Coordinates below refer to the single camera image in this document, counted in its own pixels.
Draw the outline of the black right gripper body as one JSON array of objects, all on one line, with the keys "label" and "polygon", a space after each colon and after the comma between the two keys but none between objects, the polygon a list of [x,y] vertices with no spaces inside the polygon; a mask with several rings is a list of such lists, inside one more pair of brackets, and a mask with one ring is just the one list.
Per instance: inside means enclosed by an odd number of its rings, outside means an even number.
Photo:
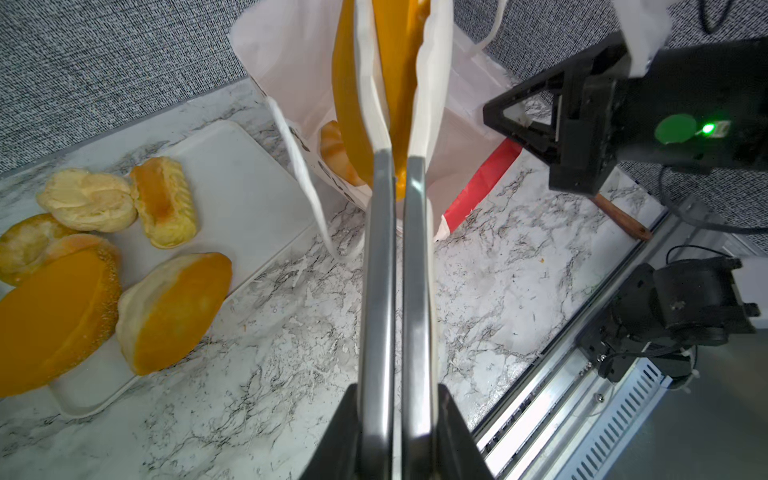
[{"label": "black right gripper body", "polygon": [[766,38],[665,49],[644,76],[628,70],[620,40],[570,60],[551,189],[595,195],[621,161],[766,171]]}]

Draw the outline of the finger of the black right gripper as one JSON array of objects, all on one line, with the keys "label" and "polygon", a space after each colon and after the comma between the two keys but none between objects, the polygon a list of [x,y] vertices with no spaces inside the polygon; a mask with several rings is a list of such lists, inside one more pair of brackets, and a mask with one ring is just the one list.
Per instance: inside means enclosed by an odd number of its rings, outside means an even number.
[{"label": "finger of the black right gripper", "polygon": [[[576,122],[576,61],[563,61],[523,81],[483,107],[486,126],[516,141],[547,165],[574,165],[570,143]],[[550,122],[528,116],[525,101],[542,93],[553,96]]]}]

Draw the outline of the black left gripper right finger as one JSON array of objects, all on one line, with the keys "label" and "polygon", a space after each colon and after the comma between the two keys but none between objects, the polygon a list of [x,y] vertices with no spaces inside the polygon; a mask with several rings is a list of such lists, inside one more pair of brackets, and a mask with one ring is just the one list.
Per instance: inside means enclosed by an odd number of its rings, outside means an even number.
[{"label": "black left gripper right finger", "polygon": [[448,388],[438,385],[436,472],[440,479],[493,480]]}]

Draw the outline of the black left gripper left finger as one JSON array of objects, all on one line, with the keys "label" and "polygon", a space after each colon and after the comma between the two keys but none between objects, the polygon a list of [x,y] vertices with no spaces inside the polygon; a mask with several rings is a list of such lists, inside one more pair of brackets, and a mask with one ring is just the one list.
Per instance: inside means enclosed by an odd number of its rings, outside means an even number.
[{"label": "black left gripper left finger", "polygon": [[357,479],[360,433],[358,385],[351,384],[300,479]]}]

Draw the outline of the metal tongs with white tips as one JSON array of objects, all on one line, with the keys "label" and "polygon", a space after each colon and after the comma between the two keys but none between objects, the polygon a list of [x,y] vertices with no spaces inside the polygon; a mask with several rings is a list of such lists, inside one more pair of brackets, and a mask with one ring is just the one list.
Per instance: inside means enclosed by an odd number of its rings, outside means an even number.
[{"label": "metal tongs with white tips", "polygon": [[[451,70],[453,4],[449,50],[450,69],[438,74],[447,82]],[[426,171],[418,157],[408,160],[403,218],[403,291],[396,291],[396,208],[385,174],[372,187],[366,214],[361,365],[358,418],[361,424],[358,472],[363,478],[389,479],[393,473],[395,393],[395,308],[402,308],[401,476],[435,479],[438,383],[437,325],[434,302],[433,210],[427,195]]]}]

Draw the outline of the white and red paper bag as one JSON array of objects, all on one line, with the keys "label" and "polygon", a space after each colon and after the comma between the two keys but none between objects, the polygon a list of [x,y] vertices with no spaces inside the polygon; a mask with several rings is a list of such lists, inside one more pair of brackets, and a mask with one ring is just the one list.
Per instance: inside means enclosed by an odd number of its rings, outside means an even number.
[{"label": "white and red paper bag", "polygon": [[[339,1],[259,1],[230,32],[230,43],[262,95],[279,105],[308,170],[365,209],[371,190],[334,173],[320,155],[320,130],[336,119],[331,65]],[[427,170],[434,238],[447,239],[491,193],[522,152],[489,129],[482,110],[510,87],[504,69],[453,29],[448,96]]]}]

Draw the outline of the crescent croissant bread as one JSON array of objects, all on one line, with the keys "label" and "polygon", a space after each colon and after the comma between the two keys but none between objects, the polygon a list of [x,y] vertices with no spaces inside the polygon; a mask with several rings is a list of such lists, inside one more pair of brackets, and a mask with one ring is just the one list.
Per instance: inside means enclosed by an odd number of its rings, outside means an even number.
[{"label": "crescent croissant bread", "polygon": [[349,160],[336,120],[329,121],[320,130],[320,154],[331,171],[347,183],[355,187],[365,184]]}]

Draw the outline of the golden round scored bread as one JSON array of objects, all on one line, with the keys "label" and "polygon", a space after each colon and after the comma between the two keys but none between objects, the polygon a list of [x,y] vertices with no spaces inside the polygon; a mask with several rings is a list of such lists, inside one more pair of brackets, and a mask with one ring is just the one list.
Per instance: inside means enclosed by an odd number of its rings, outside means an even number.
[{"label": "golden round scored bread", "polygon": [[145,376],[186,357],[228,295],[232,262],[218,252],[182,255],[153,269],[118,302],[116,335],[132,372]]}]

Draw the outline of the large orange oval bread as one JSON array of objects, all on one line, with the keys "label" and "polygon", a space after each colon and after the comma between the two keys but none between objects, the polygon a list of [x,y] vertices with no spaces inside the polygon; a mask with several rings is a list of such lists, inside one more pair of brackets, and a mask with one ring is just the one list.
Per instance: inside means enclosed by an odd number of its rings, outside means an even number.
[{"label": "large orange oval bread", "polygon": [[122,293],[105,247],[63,256],[1,300],[1,395],[49,384],[92,355],[115,332]]}]

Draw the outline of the wooden spatula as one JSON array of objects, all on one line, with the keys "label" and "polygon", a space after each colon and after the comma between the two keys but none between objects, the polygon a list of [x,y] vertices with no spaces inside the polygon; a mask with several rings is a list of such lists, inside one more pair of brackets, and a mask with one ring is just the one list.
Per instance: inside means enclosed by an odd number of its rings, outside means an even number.
[{"label": "wooden spatula", "polygon": [[601,194],[591,198],[591,201],[631,238],[639,241],[649,241],[652,239],[650,230]]}]

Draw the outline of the white rectangular tray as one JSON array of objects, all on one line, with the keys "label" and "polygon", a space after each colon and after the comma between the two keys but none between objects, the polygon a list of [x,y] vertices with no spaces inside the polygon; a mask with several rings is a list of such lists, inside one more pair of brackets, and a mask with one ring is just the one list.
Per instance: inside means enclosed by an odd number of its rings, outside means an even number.
[{"label": "white rectangular tray", "polygon": [[[295,178],[232,121],[216,121],[163,154],[183,168],[198,233],[169,250],[152,246],[140,223],[109,235],[121,253],[124,289],[176,256],[219,252],[232,262],[230,290],[237,292],[315,224]],[[137,379],[111,337],[47,390],[63,417],[79,419],[105,409]]]}]

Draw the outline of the ridged yellow pastry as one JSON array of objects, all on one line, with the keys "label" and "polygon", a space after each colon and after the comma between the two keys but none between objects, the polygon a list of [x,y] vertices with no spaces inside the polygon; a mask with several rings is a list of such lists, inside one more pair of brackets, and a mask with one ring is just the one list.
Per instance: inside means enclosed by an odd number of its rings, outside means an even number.
[{"label": "ridged yellow pastry", "polygon": [[131,196],[145,236],[159,249],[173,249],[198,233],[193,196],[181,164],[154,157],[134,167]]}]

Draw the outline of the pale knotted bun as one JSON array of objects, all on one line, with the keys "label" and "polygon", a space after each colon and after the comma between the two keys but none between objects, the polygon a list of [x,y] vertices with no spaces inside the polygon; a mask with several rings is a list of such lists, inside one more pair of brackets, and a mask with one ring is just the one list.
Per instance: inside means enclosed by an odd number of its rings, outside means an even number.
[{"label": "pale knotted bun", "polygon": [[66,169],[54,173],[36,201],[64,226],[83,232],[114,233],[137,218],[128,181],[109,173]]}]

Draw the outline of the small round bun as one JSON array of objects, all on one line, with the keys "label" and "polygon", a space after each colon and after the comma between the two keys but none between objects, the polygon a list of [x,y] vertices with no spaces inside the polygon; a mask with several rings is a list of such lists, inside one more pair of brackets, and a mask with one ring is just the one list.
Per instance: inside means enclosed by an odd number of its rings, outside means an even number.
[{"label": "small round bun", "polygon": [[1,236],[1,281],[20,285],[56,259],[58,241],[76,233],[51,214],[38,214],[13,225]]}]

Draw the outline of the aluminium front rail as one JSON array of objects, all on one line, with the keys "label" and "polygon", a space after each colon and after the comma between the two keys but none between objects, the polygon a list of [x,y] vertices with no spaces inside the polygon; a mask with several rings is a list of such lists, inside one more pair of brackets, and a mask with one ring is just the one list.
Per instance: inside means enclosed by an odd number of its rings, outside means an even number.
[{"label": "aluminium front rail", "polygon": [[610,307],[624,292],[648,297],[650,268],[734,253],[731,236],[662,215],[598,285],[481,424],[477,446],[495,479],[601,479],[645,419],[687,375],[693,358],[613,357]]}]

